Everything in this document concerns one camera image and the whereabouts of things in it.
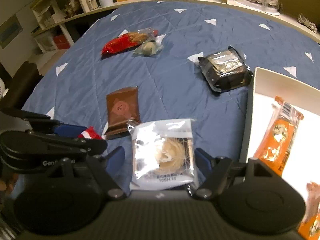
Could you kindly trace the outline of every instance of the open box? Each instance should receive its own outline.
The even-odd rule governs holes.
[[[306,202],[307,183],[320,184],[320,90],[294,78],[257,67],[248,91],[240,162],[246,162],[253,157],[262,141],[273,114],[275,96],[280,96],[304,115],[282,178],[299,192]]]

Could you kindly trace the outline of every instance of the white cylindrical container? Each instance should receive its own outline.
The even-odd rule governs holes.
[[[90,11],[98,8],[98,4],[96,0],[87,0],[87,4]]]
[[[113,5],[113,0],[99,0],[101,7],[107,7]]]

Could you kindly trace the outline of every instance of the red and white candy wrapper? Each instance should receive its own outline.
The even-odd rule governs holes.
[[[111,55],[138,46],[145,41],[149,41],[158,35],[158,31],[153,28],[145,28],[137,32],[123,34],[108,43],[102,49],[102,55]]]
[[[102,140],[101,136],[98,135],[93,126],[90,126],[88,129],[84,130],[78,138],[85,138],[85,139],[100,139]]]

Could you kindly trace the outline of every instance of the blue quilt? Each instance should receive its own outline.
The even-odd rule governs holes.
[[[121,33],[153,27],[164,49],[152,57],[132,51],[101,59],[104,44]],[[247,63],[295,77],[320,89],[320,46],[279,23],[234,9],[187,2],[150,1],[122,6],[99,19],[37,85],[24,110],[51,114],[65,123],[107,124],[106,95],[139,87],[142,122],[193,118],[194,147],[212,156],[239,158],[247,88],[214,96],[196,59],[228,45]],[[126,162],[116,180],[127,188],[132,174],[131,138],[108,141],[123,146]]]

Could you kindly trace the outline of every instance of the ribbed gray surface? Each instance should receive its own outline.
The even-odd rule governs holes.
[[[195,200],[125,200],[106,205],[94,223],[62,236],[24,232],[19,240],[302,240],[295,232],[256,236],[220,218],[211,203]]]

